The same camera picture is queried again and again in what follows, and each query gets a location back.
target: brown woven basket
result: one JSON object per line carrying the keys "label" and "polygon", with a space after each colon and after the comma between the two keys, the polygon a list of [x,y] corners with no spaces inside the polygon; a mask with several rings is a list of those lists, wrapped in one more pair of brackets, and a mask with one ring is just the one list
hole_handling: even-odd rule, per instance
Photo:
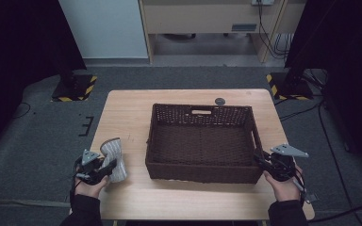
{"label": "brown woven basket", "polygon": [[262,152],[250,106],[154,104],[145,164],[152,179],[255,184]]}

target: person's left hand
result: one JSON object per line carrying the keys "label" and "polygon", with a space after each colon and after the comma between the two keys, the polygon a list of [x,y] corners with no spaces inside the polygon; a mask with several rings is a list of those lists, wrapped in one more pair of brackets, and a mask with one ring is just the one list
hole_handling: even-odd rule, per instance
{"label": "person's left hand", "polygon": [[107,185],[107,182],[108,182],[108,177],[105,176],[99,184],[90,186],[82,182],[80,179],[75,178],[75,184],[78,186],[75,188],[74,194],[90,196],[98,199],[99,193],[101,192],[102,188],[104,188]]}

